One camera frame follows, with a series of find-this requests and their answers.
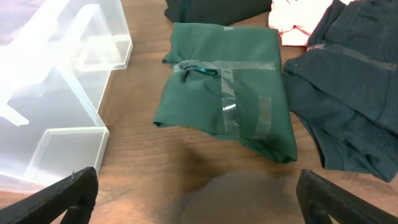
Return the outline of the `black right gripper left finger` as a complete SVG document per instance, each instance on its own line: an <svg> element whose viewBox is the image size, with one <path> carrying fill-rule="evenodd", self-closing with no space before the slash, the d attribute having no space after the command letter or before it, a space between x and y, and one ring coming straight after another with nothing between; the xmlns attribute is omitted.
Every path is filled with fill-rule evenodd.
<svg viewBox="0 0 398 224"><path fill-rule="evenodd" d="M94 167L86 167L47 188L1 209L1 223L51 223L63 215L62 223L87 224L95 207L98 178Z"/></svg>

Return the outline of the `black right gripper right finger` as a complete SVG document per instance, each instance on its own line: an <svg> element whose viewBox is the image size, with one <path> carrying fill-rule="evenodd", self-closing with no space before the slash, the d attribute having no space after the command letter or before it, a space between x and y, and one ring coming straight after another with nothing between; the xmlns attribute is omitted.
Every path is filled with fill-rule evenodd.
<svg viewBox="0 0 398 224"><path fill-rule="evenodd" d="M300 173L296 195L306 224L397 224L397 217L381 210L311 170Z"/></svg>

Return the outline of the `black garment with tape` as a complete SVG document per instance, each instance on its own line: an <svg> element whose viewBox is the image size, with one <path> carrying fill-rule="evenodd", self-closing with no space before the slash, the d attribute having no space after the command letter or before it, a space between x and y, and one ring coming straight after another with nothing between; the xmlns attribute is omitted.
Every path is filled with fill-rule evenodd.
<svg viewBox="0 0 398 224"><path fill-rule="evenodd" d="M323 168L396 176L396 0L334 1L283 78Z"/></svg>

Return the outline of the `green garment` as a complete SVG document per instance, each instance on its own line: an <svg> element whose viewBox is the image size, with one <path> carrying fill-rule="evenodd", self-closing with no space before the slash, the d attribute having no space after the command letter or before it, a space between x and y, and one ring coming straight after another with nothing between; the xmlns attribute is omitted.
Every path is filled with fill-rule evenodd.
<svg viewBox="0 0 398 224"><path fill-rule="evenodd" d="M278 163L297 160L275 29L174 23L172 67L154 125L237 141Z"/></svg>

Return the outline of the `pink printed shirt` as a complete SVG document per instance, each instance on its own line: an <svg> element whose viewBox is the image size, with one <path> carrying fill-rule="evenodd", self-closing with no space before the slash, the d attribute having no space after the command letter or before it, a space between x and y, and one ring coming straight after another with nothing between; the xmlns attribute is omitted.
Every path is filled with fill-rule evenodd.
<svg viewBox="0 0 398 224"><path fill-rule="evenodd" d="M283 46L304 47L326 34L344 8L355 0L273 0L268 25Z"/></svg>

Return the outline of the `black hooded sweatshirt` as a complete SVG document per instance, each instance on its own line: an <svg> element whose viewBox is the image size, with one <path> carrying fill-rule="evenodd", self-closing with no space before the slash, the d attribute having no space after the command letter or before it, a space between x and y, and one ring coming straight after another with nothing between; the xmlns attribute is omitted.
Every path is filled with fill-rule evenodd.
<svg viewBox="0 0 398 224"><path fill-rule="evenodd" d="M228 26L271 10L271 0L166 0L171 22Z"/></svg>

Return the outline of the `clear plastic storage bin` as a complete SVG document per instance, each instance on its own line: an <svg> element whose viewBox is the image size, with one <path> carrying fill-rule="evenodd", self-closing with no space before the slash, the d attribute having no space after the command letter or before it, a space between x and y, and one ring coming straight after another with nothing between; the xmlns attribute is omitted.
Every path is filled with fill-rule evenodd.
<svg viewBox="0 0 398 224"><path fill-rule="evenodd" d="M120 0L1 0L1 190L100 168L101 100L131 50Z"/></svg>

